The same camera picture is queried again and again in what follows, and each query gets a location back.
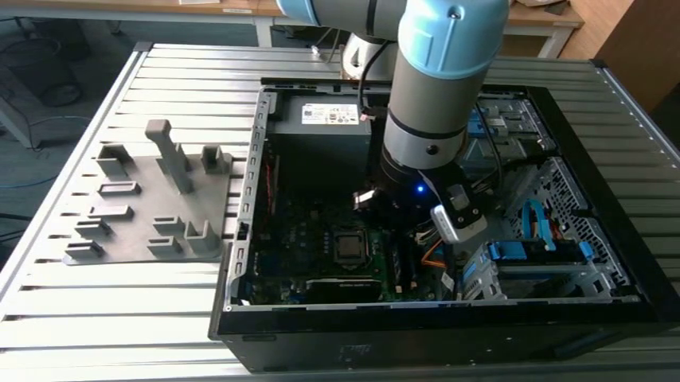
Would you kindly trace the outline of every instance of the wooden desk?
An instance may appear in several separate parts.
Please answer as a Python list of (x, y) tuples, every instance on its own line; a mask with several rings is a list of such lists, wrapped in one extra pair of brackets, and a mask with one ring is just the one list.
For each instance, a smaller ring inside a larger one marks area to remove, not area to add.
[(262, 0), (221, 0), (220, 4), (196, 5), (180, 5), (179, 0), (0, 0), (0, 14), (8, 17), (251, 24), (262, 47), (272, 46), (274, 25), (304, 25), (278, 12), (275, 1)]
[[(221, 0), (181, 6), (179, 0), (0, 0), (0, 14), (44, 18), (123, 21), (185, 21), (252, 24), (262, 47), (271, 47), (271, 26), (303, 25), (283, 16), (275, 0)], [(555, 16), (515, 3), (506, 34), (546, 37), (539, 57), (555, 58), (583, 19), (571, 8)]]

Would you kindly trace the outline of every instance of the label sticker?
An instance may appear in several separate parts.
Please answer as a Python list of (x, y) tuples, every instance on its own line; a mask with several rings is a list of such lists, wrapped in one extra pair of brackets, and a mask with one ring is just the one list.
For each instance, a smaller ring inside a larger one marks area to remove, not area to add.
[(455, 281), (450, 278), (450, 276), (445, 273), (442, 273), (442, 284), (449, 289), (450, 292), (454, 291), (454, 285)]
[(252, 10), (239, 10), (237, 8), (223, 8), (221, 12), (225, 14), (251, 14)]
[(302, 106), (303, 125), (358, 125), (359, 109), (351, 104), (307, 103)]

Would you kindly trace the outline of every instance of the desk leg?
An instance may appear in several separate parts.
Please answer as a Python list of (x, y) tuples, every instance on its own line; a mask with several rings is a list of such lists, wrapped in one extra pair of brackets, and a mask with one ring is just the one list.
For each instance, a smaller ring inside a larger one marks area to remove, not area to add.
[(40, 141), (33, 137), (33, 145), (30, 146), (30, 137), (28, 135), (28, 125), (25, 119), (9, 105), (8, 101), (0, 97), (0, 123), (9, 133), (18, 140), (18, 143), (29, 149), (37, 147)]
[(539, 58), (558, 58), (562, 52), (566, 41), (571, 37), (573, 28), (555, 27), (553, 34), (547, 37), (542, 46), (541, 52), (538, 53)]
[(274, 18), (253, 17), (252, 24), (256, 30), (256, 44), (260, 48), (271, 48)]

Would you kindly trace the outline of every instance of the motherboard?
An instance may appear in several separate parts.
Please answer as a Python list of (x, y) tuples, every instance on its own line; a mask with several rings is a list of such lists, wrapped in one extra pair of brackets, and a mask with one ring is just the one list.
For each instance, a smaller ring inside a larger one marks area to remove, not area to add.
[(347, 197), (279, 196), (260, 235), (252, 304), (427, 301), (441, 297), (420, 247), (368, 227)]

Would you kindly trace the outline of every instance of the slotted aluminum surface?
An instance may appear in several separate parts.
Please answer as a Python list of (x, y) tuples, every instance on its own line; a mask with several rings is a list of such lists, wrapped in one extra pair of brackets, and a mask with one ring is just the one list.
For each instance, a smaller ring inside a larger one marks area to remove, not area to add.
[[(217, 265), (115, 264), (66, 267), (62, 247), (101, 181), (91, 160), (103, 143), (155, 154), (143, 137), (149, 119), (168, 119), (187, 154), (219, 143), (243, 159), (262, 76), (339, 78), (302, 49), (155, 45), (136, 52), (0, 275), (0, 380), (213, 380), (248, 376), (221, 343), (207, 339)], [(585, 61), (499, 59), (490, 84), (551, 90), (625, 211), (680, 289), (680, 171), (638, 122), (634, 109)], [(236, 162), (243, 174), (244, 162)], [(231, 182), (225, 234), (235, 229), (241, 179)], [(328, 379), (422, 380), (486, 376), (526, 380), (621, 377), (660, 380), (680, 370), (680, 331), (633, 338), (575, 360), (398, 372), (342, 372)], [(318, 374), (292, 379), (319, 379)]]

